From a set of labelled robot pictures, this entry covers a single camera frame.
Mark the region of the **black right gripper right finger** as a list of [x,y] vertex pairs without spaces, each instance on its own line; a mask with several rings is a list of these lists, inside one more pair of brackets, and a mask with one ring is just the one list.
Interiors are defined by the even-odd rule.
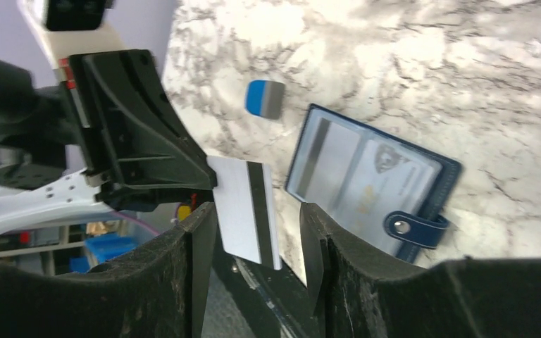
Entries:
[[541,337],[541,259],[403,262],[299,212],[306,282],[322,337]]

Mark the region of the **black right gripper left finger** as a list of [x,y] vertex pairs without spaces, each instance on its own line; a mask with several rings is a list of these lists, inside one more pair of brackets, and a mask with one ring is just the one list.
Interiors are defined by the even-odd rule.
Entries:
[[213,203],[92,268],[54,277],[0,263],[0,337],[199,337],[216,240]]

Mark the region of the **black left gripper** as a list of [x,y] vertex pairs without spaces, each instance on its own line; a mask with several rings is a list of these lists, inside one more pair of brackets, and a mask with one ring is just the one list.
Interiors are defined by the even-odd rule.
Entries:
[[175,112],[146,49],[77,54],[61,86],[0,60],[0,186],[35,190],[70,169],[104,180],[117,211],[213,201],[215,172]]

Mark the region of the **white striped card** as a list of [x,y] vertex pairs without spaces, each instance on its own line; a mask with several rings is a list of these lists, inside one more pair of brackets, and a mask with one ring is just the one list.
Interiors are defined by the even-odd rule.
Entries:
[[361,134],[346,125],[310,116],[294,158],[289,191],[328,210],[342,187]]
[[225,252],[282,268],[271,169],[265,163],[209,156],[217,186],[213,197]]

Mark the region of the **blue card holder wallet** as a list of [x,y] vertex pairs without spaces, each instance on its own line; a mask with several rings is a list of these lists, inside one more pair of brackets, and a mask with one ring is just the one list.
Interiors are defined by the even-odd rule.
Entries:
[[412,263],[421,249],[435,249],[449,227],[442,209],[461,171],[452,158],[311,104],[285,189]]

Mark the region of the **white card with crest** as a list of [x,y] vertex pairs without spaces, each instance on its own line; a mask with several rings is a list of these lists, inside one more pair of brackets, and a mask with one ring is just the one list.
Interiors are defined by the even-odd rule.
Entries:
[[442,165],[400,144],[371,139],[346,177],[333,218],[372,246],[396,254],[401,241],[390,236],[383,222],[393,211],[416,212]]

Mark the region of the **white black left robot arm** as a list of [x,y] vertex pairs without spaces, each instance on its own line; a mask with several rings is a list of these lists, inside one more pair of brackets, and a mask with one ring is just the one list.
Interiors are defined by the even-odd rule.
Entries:
[[76,54],[58,84],[0,61],[0,234],[213,201],[217,179],[144,49]]

